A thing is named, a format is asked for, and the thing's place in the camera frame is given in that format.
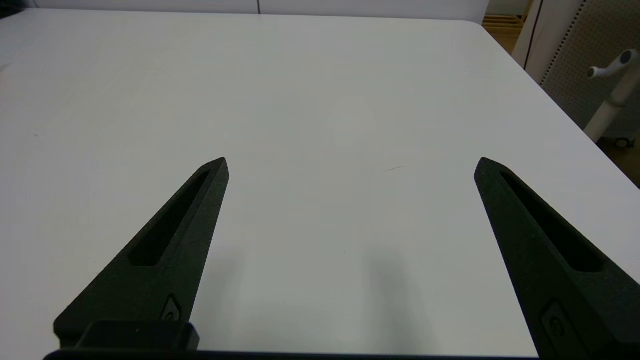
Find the white table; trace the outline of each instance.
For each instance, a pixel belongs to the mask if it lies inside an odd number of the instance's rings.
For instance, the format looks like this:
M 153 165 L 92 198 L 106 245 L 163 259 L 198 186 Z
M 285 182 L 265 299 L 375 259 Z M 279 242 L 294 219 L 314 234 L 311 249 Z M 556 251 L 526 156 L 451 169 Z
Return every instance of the white table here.
M 535 356 L 481 156 L 640 279 L 638 190 L 476 24 L 28 10 L 0 49 L 2 358 L 55 350 L 55 317 L 220 156 L 201 349 Z

